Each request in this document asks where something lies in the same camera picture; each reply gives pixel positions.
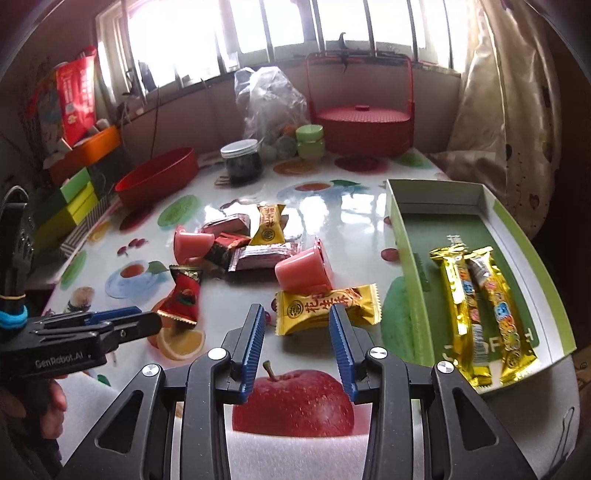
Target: orange box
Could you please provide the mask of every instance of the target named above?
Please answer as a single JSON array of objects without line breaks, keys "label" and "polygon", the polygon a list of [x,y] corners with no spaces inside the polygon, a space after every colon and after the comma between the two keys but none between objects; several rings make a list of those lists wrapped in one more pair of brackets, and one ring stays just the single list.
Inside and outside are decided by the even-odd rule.
[{"label": "orange box", "polygon": [[89,167],[99,161],[120,144],[121,138],[116,127],[109,127],[92,136],[49,167],[49,174],[53,184],[57,187],[61,186],[65,179],[77,173],[81,168]]}]

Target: green jar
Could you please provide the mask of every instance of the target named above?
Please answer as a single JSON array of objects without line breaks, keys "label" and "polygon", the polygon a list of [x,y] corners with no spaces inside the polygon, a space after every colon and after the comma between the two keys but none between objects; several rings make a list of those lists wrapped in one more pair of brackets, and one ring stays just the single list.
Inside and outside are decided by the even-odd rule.
[{"label": "green jar", "polygon": [[303,125],[295,131],[297,152],[304,160],[319,160],[324,157],[324,129],[322,125]]}]

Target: apple stem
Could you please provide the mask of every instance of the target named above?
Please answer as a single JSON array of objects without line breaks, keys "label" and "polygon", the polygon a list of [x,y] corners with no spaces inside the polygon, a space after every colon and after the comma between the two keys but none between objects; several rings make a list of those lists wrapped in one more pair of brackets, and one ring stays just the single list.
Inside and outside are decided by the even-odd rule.
[{"label": "apple stem", "polygon": [[262,363],[262,367],[267,371],[267,373],[269,374],[269,379],[272,382],[276,382],[277,381],[277,377],[275,376],[275,374],[273,373],[273,370],[271,370],[271,362],[269,360],[265,360]]}]

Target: candy wrapper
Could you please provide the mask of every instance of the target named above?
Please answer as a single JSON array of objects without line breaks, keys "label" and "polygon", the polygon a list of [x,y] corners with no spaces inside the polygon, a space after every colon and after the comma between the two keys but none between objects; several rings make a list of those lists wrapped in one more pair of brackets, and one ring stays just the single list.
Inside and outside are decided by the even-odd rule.
[{"label": "candy wrapper", "polygon": [[203,270],[196,267],[170,265],[174,290],[158,309],[164,317],[196,325],[199,318],[199,291]]},{"label": "candy wrapper", "polygon": [[452,245],[429,252],[439,265],[450,310],[454,363],[473,387],[492,384],[488,353],[480,323],[474,286],[464,260],[466,246],[450,236]]},{"label": "candy wrapper", "polygon": [[300,253],[299,243],[279,245],[248,245],[237,248],[230,260],[229,272],[239,270],[256,270],[259,268],[275,268],[281,260]]},{"label": "candy wrapper", "polygon": [[251,218],[246,213],[235,213],[220,220],[213,220],[201,227],[201,233],[213,233],[216,237],[222,233],[250,235]]},{"label": "candy wrapper", "polygon": [[281,228],[281,212],[285,205],[260,205],[261,222],[252,237],[250,245],[284,244],[285,237]]},{"label": "candy wrapper", "polygon": [[248,245],[250,240],[249,236],[222,232],[203,258],[224,270],[228,270],[234,251],[239,247]]},{"label": "candy wrapper", "polygon": [[375,325],[382,320],[382,309],[375,283],[314,295],[281,291],[275,295],[275,300],[276,335],[289,335],[300,330],[328,326],[329,310],[335,303],[345,305],[347,315],[354,325]]},{"label": "candy wrapper", "polygon": [[493,308],[504,347],[501,383],[507,384],[526,376],[537,357],[525,337],[511,288],[497,267],[492,251],[492,247],[484,247],[466,255],[465,259],[472,278]]}]

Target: hand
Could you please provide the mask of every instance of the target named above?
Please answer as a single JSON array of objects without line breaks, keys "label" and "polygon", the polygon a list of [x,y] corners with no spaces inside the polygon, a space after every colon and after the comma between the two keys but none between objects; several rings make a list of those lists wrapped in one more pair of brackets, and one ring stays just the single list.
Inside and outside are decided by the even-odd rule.
[{"label": "hand", "polygon": [[[51,403],[47,407],[47,412],[40,419],[41,435],[48,440],[55,440],[64,431],[64,412],[68,408],[66,395],[61,389],[60,384],[55,380],[49,382],[49,393]],[[4,414],[17,419],[23,419],[27,416],[25,407],[10,392],[0,387],[0,411]]]}]

